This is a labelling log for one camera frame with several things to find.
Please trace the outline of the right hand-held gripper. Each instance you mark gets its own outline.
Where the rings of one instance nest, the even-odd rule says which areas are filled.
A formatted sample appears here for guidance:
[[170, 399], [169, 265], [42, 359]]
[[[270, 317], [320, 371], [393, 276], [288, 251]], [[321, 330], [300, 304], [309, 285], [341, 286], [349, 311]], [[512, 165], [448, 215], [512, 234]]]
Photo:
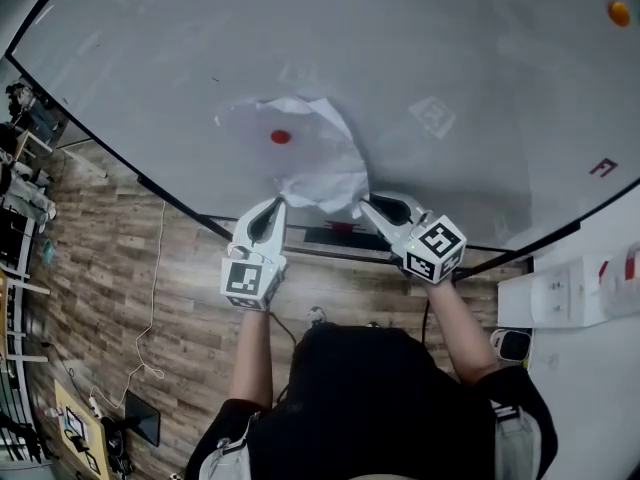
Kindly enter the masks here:
[[448, 217], [427, 213], [413, 197], [374, 192], [371, 202], [360, 200], [359, 207], [408, 274], [438, 284], [461, 263], [466, 237]]

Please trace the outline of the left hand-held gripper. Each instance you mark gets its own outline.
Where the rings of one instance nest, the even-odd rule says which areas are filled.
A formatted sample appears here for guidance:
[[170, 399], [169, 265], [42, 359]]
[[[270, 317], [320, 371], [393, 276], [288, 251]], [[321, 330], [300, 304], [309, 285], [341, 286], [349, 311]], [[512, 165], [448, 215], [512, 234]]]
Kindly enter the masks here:
[[[221, 265], [221, 294], [232, 306], [270, 311], [287, 269], [287, 260], [281, 254], [286, 223], [287, 205], [279, 198], [256, 204], [237, 221], [234, 242], [227, 247]], [[264, 244], [266, 252], [257, 244]]]

